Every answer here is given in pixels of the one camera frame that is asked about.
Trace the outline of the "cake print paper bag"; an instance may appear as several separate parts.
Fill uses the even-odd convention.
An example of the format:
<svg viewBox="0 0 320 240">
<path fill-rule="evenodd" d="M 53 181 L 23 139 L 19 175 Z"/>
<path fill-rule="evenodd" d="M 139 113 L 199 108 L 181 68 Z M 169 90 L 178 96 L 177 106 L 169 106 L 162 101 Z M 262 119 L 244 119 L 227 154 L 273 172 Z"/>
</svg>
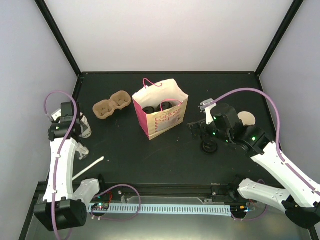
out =
<svg viewBox="0 0 320 240">
<path fill-rule="evenodd" d="M 189 96 L 173 78 L 156 83 L 144 78 L 142 83 L 132 100 L 138 122 L 152 140 L 183 122 Z"/>
</svg>

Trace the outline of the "black cup sideways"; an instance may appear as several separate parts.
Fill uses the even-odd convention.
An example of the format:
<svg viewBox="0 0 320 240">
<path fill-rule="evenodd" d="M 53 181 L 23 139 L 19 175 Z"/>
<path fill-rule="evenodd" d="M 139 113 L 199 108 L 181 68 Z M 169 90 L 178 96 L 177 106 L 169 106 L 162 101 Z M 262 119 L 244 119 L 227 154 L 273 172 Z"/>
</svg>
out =
<svg viewBox="0 0 320 240">
<path fill-rule="evenodd" d="M 160 103 L 160 104 L 157 106 L 156 111 L 157 111 L 157 112 L 162 112 L 162 111 L 171 109 L 173 106 L 174 106 L 173 103 L 171 103 L 171 102 L 169 102 L 169 101 L 164 101 L 164 102 Z"/>
</svg>

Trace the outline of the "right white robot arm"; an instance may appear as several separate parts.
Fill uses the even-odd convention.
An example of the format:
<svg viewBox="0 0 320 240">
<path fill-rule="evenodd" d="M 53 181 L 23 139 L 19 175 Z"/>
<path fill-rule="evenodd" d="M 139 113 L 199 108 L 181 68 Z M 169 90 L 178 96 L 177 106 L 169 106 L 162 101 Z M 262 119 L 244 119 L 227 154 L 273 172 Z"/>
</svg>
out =
<svg viewBox="0 0 320 240">
<path fill-rule="evenodd" d="M 276 143 L 254 124 L 244 124 L 236 110 L 212 99 L 200 103 L 205 119 L 188 124 L 200 136 L 201 150 L 211 155 L 218 149 L 217 140 L 247 156 L 268 171 L 282 188 L 268 186 L 249 178 L 237 177 L 228 185 L 232 202 L 242 198 L 255 200 L 285 213 L 297 226 L 310 229 L 320 222 L 319 184 L 304 174 L 288 157 L 277 150 Z"/>
</svg>

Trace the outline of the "black paper coffee cup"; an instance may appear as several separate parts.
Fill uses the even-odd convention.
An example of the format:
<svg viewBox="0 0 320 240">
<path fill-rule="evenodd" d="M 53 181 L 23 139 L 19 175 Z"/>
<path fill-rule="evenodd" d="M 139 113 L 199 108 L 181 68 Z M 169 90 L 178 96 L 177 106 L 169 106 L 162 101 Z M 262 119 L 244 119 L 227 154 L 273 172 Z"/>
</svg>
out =
<svg viewBox="0 0 320 240">
<path fill-rule="evenodd" d="M 153 114 L 153 113 L 155 113 L 155 112 L 156 112 L 156 109 L 155 109 L 154 107 L 152 107 L 152 106 L 147 106 L 147 107 L 144 107 L 144 108 L 142 109 L 142 111 L 148 115 L 148 114 Z"/>
</svg>

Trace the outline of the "brown cardboard cup carrier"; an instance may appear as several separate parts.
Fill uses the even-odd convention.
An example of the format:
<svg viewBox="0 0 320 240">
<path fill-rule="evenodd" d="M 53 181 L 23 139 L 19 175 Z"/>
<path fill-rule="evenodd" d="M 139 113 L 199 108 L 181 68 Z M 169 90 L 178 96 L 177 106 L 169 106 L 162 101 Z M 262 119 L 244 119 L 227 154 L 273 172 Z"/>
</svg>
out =
<svg viewBox="0 0 320 240">
<path fill-rule="evenodd" d="M 93 107 L 93 113 L 98 119 L 105 120 L 112 116 L 115 110 L 122 110 L 132 102 L 131 96 L 124 90 L 114 93 L 110 99 L 97 102 Z"/>
</svg>

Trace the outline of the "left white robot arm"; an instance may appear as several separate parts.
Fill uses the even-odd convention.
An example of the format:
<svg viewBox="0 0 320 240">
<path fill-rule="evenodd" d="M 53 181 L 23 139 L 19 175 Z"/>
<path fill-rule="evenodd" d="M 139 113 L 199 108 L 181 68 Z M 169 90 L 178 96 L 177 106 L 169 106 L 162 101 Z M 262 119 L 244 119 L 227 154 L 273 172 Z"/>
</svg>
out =
<svg viewBox="0 0 320 240">
<path fill-rule="evenodd" d="M 89 154 L 80 140 L 81 114 L 72 102 L 61 104 L 60 112 L 52 115 L 53 123 L 48 130 L 51 163 L 47 188 L 42 203 L 34 207 L 35 217 L 50 232 L 82 227 L 93 198 L 103 199 L 108 192 L 106 185 L 91 178 L 73 189 L 75 156 L 80 159 Z"/>
</svg>

